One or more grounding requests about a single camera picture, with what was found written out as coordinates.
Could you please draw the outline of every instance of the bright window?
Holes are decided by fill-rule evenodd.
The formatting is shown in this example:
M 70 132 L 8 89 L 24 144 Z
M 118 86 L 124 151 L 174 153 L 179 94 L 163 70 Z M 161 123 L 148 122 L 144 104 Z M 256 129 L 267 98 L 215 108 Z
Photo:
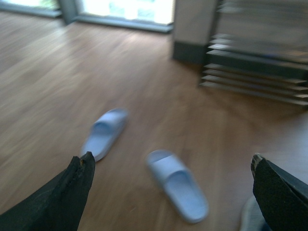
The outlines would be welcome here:
M 79 13 L 159 24 L 173 22 L 175 0 L 80 0 Z
M 0 2 L 22 6 L 39 7 L 49 10 L 59 9 L 57 0 L 0 0 Z

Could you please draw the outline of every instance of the sunlight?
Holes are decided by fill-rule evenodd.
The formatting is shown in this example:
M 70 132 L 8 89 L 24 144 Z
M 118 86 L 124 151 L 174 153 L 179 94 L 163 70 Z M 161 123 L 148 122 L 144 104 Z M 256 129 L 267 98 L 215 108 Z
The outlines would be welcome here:
M 173 22 L 175 0 L 80 0 L 82 13 L 139 19 L 159 24 Z
M 24 5 L 24 6 L 39 6 L 40 0 L 4 0 L 4 2 L 12 3 L 12 4 L 18 4 L 18 5 Z

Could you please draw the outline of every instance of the slide sandal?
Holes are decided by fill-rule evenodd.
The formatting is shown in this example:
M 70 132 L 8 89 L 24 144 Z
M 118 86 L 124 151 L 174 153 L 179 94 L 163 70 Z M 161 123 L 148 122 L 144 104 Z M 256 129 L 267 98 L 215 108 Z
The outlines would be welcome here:
M 170 151 L 148 155 L 147 164 L 181 216 L 197 223 L 208 214 L 208 203 L 188 168 Z
M 243 207 L 240 231 L 271 231 L 254 196 Z
M 122 132 L 128 117 L 125 109 L 116 108 L 102 115 L 92 126 L 81 155 L 92 152 L 95 161 L 102 159 Z

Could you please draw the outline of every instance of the metal rack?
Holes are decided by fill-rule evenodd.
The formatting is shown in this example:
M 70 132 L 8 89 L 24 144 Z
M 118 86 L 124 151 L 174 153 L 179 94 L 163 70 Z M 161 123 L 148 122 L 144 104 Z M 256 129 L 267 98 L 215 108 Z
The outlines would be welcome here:
M 308 106 L 308 2 L 219 0 L 200 85 Z

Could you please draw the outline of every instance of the glass door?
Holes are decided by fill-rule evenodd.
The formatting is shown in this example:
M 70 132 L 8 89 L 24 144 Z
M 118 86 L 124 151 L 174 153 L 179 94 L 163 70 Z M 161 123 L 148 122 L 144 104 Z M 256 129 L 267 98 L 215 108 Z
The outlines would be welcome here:
M 57 0 L 0 0 L 0 10 L 48 17 L 61 15 Z
M 81 15 L 134 20 L 169 25 L 175 0 L 78 0 Z

